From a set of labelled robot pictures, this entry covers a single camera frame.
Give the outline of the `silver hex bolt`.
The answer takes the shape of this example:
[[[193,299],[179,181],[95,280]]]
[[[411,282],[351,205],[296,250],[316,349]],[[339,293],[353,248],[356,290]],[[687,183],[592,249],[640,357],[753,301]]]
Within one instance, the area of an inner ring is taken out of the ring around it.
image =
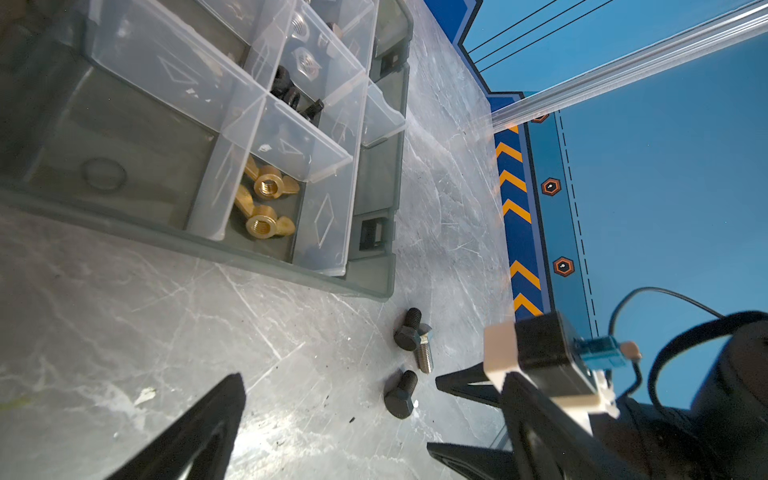
[[[422,323],[419,326],[418,333],[420,344],[415,351],[415,358],[418,368],[425,374],[431,374],[434,369],[434,361],[430,346],[431,332],[432,327],[430,325]]]

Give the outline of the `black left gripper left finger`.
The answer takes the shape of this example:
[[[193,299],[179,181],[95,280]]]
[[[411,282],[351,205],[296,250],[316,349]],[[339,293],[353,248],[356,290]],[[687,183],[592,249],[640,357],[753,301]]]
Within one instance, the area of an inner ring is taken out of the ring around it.
[[[112,479],[223,479],[246,402],[239,373],[224,377]]]

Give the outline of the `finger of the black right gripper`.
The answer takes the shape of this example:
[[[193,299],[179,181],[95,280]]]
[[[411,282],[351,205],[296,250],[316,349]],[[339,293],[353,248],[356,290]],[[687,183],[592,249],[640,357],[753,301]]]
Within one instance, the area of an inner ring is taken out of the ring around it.
[[[511,452],[434,442],[427,444],[427,451],[433,459],[465,479],[520,479],[517,464]]]
[[[494,408],[500,407],[500,394],[487,378],[483,363],[438,376],[435,385],[443,393]]]

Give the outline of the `large black bolt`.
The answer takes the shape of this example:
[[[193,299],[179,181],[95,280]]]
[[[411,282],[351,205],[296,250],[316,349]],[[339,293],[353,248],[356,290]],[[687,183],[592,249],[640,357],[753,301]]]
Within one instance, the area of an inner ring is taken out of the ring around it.
[[[410,308],[403,318],[402,324],[395,330],[393,339],[396,345],[405,351],[415,351],[421,342],[419,328],[422,313],[418,308]]]

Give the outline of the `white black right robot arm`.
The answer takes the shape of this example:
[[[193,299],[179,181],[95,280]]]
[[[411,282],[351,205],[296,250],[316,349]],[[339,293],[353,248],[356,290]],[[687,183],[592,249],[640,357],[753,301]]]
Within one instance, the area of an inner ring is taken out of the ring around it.
[[[715,339],[724,346],[688,409],[663,405],[665,366]],[[484,359],[437,388],[499,409],[509,449],[431,443],[429,455],[468,479],[763,479],[767,475],[767,316],[713,312],[667,343],[633,390],[613,373],[641,352],[613,334],[586,338],[553,311],[487,328]]]

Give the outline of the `black eye nut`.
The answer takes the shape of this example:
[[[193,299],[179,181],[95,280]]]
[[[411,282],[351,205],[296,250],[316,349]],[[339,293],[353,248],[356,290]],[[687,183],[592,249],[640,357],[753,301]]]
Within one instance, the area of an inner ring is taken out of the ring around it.
[[[270,93],[313,125],[319,125],[325,107],[323,100],[313,100],[304,94],[292,81],[290,73],[285,67],[277,67]]]

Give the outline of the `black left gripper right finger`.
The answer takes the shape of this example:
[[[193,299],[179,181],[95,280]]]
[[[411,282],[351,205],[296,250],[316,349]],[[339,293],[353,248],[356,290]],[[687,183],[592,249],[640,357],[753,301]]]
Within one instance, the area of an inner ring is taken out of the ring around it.
[[[509,373],[501,410],[522,479],[628,479],[630,467],[521,374]]]

